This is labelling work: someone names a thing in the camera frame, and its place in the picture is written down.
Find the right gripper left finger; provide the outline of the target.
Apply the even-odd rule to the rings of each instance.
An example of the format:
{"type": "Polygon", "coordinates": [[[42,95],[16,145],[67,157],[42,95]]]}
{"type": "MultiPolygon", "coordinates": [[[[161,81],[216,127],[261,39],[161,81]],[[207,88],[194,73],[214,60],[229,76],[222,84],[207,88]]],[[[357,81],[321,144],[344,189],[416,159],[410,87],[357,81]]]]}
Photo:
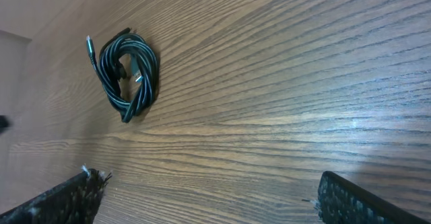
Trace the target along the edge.
{"type": "Polygon", "coordinates": [[[1,224],[92,224],[112,174],[83,172],[1,214],[1,224]]]}

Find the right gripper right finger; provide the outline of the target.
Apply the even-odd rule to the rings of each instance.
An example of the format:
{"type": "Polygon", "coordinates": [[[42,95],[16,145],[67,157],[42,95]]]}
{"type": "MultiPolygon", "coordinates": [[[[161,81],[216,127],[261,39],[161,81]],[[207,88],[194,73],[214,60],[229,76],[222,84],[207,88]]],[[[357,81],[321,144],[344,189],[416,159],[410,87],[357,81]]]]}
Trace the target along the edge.
{"type": "Polygon", "coordinates": [[[430,224],[330,171],[321,176],[315,207],[325,224],[430,224]]]}

